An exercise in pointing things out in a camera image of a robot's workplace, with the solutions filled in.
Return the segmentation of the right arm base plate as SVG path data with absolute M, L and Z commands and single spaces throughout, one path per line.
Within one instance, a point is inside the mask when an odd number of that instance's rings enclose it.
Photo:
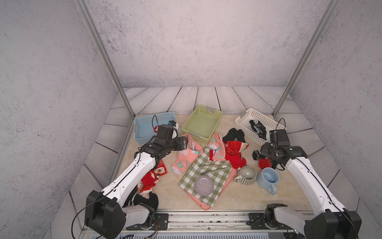
M 284 224 L 267 222 L 265 213 L 249 213 L 248 216 L 249 220 L 246 225 L 250 226 L 252 230 L 292 230 Z

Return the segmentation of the black sock with label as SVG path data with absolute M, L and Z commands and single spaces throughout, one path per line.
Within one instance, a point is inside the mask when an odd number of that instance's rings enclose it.
M 255 122 L 254 120 L 250 120 L 249 123 L 250 123 L 251 129 L 257 134 L 257 136 L 260 139 L 267 140 L 266 127 L 260 121 Z

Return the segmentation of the red santa sock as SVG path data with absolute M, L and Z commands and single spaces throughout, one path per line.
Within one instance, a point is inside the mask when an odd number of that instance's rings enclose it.
M 150 170 L 138 183 L 137 192 L 140 195 L 152 192 L 152 188 L 156 186 L 159 178 L 167 173 L 168 171 L 163 160 L 160 160 L 158 165 Z

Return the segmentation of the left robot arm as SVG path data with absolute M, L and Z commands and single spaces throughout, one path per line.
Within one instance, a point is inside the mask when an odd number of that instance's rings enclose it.
M 141 179 L 161 159 L 172 151 L 187 148 L 188 139 L 178 135 L 179 125 L 175 121 L 158 126 L 155 136 L 142 145 L 133 162 L 101 191 L 92 191 L 86 199 L 85 225 L 106 239 L 115 239 L 127 227 L 154 223 L 154 207 L 146 203 L 125 206 L 128 196 L 136 189 Z

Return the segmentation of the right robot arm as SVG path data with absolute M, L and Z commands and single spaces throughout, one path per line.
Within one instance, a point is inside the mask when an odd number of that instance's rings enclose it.
M 297 180 L 313 209 L 313 217 L 299 213 L 285 204 L 269 204 L 264 223 L 274 230 L 286 225 L 307 239 L 357 239 L 362 219 L 330 192 L 313 169 L 300 146 L 290 145 L 284 129 L 270 131 L 270 141 L 254 151 L 256 159 L 269 158 L 274 165 L 285 167 Z

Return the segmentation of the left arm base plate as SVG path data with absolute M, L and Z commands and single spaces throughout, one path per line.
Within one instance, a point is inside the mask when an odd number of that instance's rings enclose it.
M 128 231 L 166 231 L 168 229 L 169 214 L 154 213 L 143 224 L 136 224 L 125 229 Z

